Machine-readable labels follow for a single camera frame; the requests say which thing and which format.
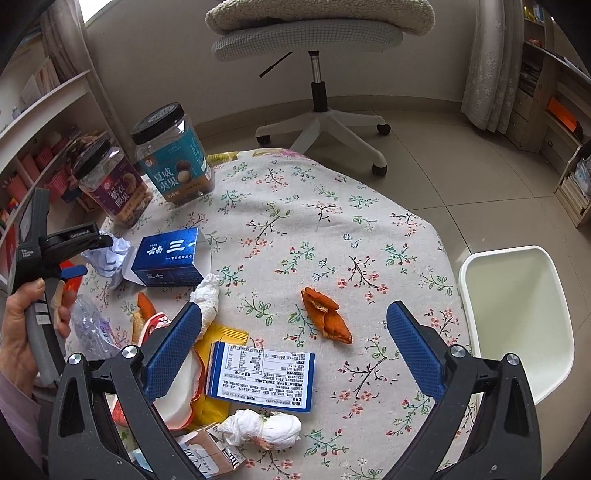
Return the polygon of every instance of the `finger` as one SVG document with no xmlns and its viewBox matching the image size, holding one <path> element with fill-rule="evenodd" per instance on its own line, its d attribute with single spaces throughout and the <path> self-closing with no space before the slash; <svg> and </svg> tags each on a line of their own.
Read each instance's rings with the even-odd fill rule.
<svg viewBox="0 0 591 480">
<path fill-rule="evenodd" d="M 38 278 L 35 281 L 24 283 L 18 290 L 6 300 L 7 315 L 21 315 L 25 309 L 43 296 L 45 281 Z"/>
<path fill-rule="evenodd" d="M 76 292 L 73 290 L 64 290 L 64 295 L 61 298 L 61 304 L 64 307 L 69 309 L 72 305 L 74 305 L 75 301 L 76 301 Z"/>
<path fill-rule="evenodd" d="M 60 335 L 63 338 L 68 338 L 70 336 L 70 326 L 67 323 L 61 322 L 57 326 L 57 331 L 60 332 Z"/>
<path fill-rule="evenodd" d="M 66 325 L 70 323 L 70 310 L 62 305 L 57 309 L 57 313 L 59 314 L 62 323 L 65 323 Z"/>
</svg>

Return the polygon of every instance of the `curtain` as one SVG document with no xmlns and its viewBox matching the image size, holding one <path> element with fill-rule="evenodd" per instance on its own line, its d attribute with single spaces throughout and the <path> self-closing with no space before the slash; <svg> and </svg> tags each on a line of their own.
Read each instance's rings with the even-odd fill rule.
<svg viewBox="0 0 591 480">
<path fill-rule="evenodd" d="M 78 0 L 56 0 L 41 15 L 43 47 L 53 61 L 61 82 L 90 70 L 86 76 L 115 139 L 129 159 L 135 161 L 135 144 L 125 129 L 96 73 L 87 47 L 86 26 Z"/>
<path fill-rule="evenodd" d="M 517 0 L 478 0 L 462 112 L 482 130 L 507 131 L 521 70 L 523 10 Z"/>
</svg>

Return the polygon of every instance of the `blue medicine box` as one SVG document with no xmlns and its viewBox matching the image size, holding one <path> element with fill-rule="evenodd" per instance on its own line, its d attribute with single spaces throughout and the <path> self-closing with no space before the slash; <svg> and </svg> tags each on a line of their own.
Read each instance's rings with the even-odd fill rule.
<svg viewBox="0 0 591 480">
<path fill-rule="evenodd" d="M 199 228 L 145 236 L 132 272 L 147 287 L 196 286 L 211 268 L 211 249 Z"/>
</svg>

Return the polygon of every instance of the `plastic jar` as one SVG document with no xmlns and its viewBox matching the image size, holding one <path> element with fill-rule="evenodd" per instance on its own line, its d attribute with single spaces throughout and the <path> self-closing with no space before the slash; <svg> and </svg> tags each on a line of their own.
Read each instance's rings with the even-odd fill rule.
<svg viewBox="0 0 591 480">
<path fill-rule="evenodd" d="M 119 147 L 100 140 L 74 165 L 80 189 L 120 225 L 131 228 L 152 197 L 152 191 Z"/>
<path fill-rule="evenodd" d="M 131 131 L 135 158 L 166 201 L 182 205 L 215 186 L 213 169 L 180 103 L 159 108 Z"/>
</svg>

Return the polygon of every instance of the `purple label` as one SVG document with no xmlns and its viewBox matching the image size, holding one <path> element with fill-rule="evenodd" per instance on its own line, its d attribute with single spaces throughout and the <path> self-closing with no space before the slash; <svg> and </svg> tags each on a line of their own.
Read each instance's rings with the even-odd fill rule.
<svg viewBox="0 0 591 480">
<path fill-rule="evenodd" d="M 116 216 L 131 199 L 138 196 L 134 193 L 143 185 L 144 181 L 134 166 L 124 157 L 92 192 L 92 196 L 107 212 Z"/>
</svg>

